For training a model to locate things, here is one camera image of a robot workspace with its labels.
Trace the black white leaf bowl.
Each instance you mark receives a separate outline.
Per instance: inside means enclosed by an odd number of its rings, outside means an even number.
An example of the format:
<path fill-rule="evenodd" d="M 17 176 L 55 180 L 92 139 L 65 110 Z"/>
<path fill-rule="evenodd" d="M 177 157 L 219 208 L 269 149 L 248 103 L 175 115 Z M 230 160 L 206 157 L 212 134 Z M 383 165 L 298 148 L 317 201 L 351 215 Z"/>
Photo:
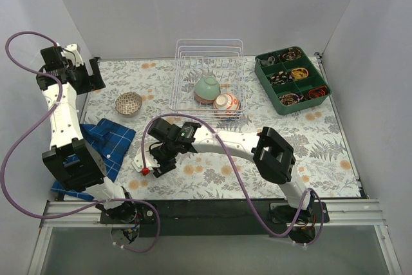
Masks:
<path fill-rule="evenodd" d="M 198 101 L 200 104 L 213 104 L 214 103 L 214 99 L 205 99 L 202 98 L 201 96 L 199 96 L 198 94 L 194 94 L 194 98 L 196 99 L 196 101 Z"/>

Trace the brown patterned small bowl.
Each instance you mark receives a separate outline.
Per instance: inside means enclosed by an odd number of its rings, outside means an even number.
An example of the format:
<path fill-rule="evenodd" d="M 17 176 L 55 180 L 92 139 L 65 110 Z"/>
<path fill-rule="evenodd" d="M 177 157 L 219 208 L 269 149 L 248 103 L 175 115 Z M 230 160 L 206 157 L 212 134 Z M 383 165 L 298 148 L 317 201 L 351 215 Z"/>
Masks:
<path fill-rule="evenodd" d="M 115 101 L 115 110 L 124 116 L 135 115 L 142 107 L 142 98 L 136 92 L 121 94 Z"/>

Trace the celadon green bowl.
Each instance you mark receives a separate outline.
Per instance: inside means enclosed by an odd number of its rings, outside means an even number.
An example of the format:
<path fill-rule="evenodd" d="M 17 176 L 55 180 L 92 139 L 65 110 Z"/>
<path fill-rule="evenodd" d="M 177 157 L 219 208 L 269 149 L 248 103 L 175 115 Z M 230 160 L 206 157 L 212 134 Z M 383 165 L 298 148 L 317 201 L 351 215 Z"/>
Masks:
<path fill-rule="evenodd" d="M 202 77 L 194 86 L 194 93 L 205 99 L 216 99 L 220 94 L 220 84 L 213 76 Z"/>

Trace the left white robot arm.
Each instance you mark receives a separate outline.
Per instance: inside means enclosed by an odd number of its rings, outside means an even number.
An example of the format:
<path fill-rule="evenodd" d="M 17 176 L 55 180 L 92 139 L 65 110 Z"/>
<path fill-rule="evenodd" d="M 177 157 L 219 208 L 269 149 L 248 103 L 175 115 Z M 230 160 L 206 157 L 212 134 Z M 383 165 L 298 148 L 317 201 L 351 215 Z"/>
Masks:
<path fill-rule="evenodd" d="M 49 108 L 51 142 L 42 161 L 55 177 L 52 189 L 84 200 L 99 200 L 97 208 L 122 223 L 131 223 L 137 208 L 115 179 L 135 137 L 135 131 L 101 119 L 97 124 L 80 124 L 78 95 L 105 88 L 97 60 L 91 59 L 88 74 L 77 44 L 41 50 L 44 66 L 37 83 Z"/>

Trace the orange floral bowl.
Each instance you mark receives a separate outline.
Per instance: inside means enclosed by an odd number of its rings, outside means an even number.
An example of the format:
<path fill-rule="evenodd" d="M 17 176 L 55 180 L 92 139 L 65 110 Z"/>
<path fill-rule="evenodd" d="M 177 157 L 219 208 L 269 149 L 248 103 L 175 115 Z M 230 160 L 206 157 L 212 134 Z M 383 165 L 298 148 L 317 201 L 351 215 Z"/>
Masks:
<path fill-rule="evenodd" d="M 240 100 L 231 93 L 218 95 L 213 103 L 214 114 L 221 119 L 232 119 L 240 111 Z"/>

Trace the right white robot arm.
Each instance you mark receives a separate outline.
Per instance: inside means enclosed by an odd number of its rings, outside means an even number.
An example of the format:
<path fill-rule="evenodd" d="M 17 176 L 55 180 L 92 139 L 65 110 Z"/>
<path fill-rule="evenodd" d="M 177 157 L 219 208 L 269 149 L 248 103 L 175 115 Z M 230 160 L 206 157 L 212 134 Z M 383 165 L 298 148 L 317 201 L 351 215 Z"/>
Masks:
<path fill-rule="evenodd" d="M 254 163 L 264 180 L 278 185 L 297 221 L 305 222 L 315 213 L 313 195 L 304 193 L 306 186 L 297 174 L 294 149 L 273 128 L 264 127 L 260 133 L 236 133 L 216 131 L 199 120 L 180 127 L 159 118 L 149 126 L 147 134 L 159 142 L 149 148 L 153 163 L 146 164 L 157 178 L 176 168 L 179 154 L 229 153 Z"/>

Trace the white wire dish rack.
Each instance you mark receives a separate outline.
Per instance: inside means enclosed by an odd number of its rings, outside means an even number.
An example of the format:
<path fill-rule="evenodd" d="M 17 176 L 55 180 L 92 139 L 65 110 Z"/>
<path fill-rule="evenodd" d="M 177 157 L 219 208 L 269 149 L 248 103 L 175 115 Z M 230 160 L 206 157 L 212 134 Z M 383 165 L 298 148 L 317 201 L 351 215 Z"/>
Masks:
<path fill-rule="evenodd" d="M 246 108 L 245 58 L 239 39 L 179 39 L 175 50 L 175 74 L 169 107 L 173 112 L 208 120 L 236 120 Z M 222 93 L 236 96 L 241 107 L 232 119 L 214 114 L 213 104 L 200 104 L 194 98 L 194 86 L 202 78 L 213 76 Z"/>

